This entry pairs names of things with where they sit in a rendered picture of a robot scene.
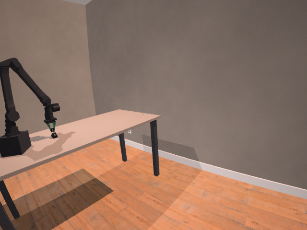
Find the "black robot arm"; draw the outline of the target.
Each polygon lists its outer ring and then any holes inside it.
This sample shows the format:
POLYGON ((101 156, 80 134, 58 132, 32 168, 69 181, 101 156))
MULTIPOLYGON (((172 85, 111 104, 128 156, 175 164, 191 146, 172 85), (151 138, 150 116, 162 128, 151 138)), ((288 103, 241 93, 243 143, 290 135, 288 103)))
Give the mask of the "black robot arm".
MULTIPOLYGON (((51 104, 51 99, 38 87, 38 85, 32 80, 32 78, 23 69, 21 63, 17 58, 10 58, 0 62, 0 80, 3 91, 3 97, 5 101, 5 135, 8 137, 21 134, 16 126, 16 122, 19 119, 19 113, 15 110, 15 104, 12 96, 12 89, 9 77, 9 68, 18 74, 18 76, 25 82, 25 84, 33 91, 38 97, 40 102, 45 106, 45 119, 46 114, 56 112, 60 110, 58 103, 51 104)), ((46 119, 47 120, 47 119, 46 119)))

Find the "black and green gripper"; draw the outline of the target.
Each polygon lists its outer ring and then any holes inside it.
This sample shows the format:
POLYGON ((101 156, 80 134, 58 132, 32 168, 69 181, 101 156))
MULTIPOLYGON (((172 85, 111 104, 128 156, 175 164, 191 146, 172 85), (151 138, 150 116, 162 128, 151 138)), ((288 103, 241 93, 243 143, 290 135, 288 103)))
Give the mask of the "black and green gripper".
MULTIPOLYGON (((47 120, 44 120, 44 122, 47 124, 47 126, 49 127, 49 129, 50 129, 49 123, 53 123, 53 127, 54 127, 54 129, 55 129, 55 124, 56 124, 56 121, 55 121, 55 120, 57 120, 57 119, 56 119, 55 117, 53 118, 53 114, 52 114, 52 113, 46 114, 46 119, 47 119, 47 120)), ((50 129, 50 131, 51 131, 51 129, 50 129)))

